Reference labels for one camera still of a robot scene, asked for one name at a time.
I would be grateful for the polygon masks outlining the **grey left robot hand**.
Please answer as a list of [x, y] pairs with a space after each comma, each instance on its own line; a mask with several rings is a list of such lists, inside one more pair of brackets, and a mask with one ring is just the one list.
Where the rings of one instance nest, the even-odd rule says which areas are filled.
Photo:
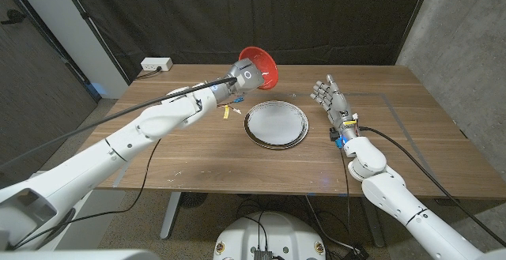
[[230, 96], [242, 95], [263, 84], [261, 71], [249, 59], [244, 58], [235, 62], [224, 78], [234, 77], [236, 82], [227, 82], [211, 86], [211, 90], [218, 103], [227, 100]]

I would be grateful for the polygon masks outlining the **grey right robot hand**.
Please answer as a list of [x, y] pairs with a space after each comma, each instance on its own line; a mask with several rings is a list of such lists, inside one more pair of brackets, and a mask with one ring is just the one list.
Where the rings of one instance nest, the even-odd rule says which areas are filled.
[[334, 128], [332, 137], [342, 145], [358, 137], [357, 121], [353, 117], [351, 107], [340, 91], [335, 79], [328, 74], [327, 81], [317, 81], [310, 97], [327, 113]]

